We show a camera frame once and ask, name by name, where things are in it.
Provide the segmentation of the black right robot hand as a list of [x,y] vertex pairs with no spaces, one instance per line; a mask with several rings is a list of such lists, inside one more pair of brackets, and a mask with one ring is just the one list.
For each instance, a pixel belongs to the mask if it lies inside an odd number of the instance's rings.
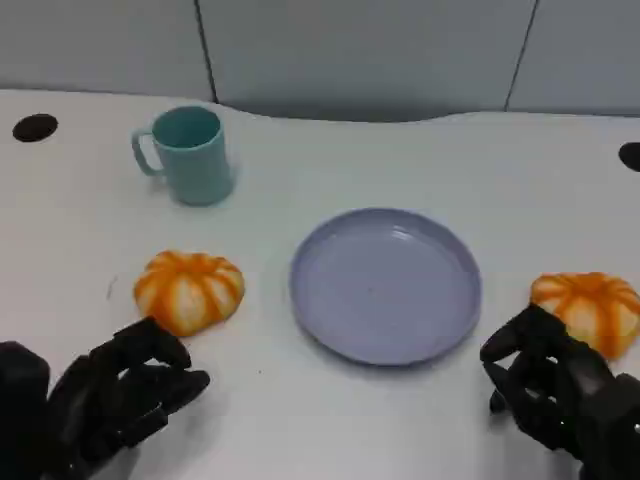
[[495,390],[494,414],[509,412],[521,432],[581,462],[583,479],[639,476],[639,381],[614,374],[604,357],[565,324],[529,304],[480,350]]

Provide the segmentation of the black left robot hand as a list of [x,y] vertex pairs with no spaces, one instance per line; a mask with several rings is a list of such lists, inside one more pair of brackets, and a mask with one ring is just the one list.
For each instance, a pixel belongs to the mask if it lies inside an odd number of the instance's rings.
[[48,479],[88,479],[158,433],[210,384],[181,341],[146,317],[78,357],[47,400]]

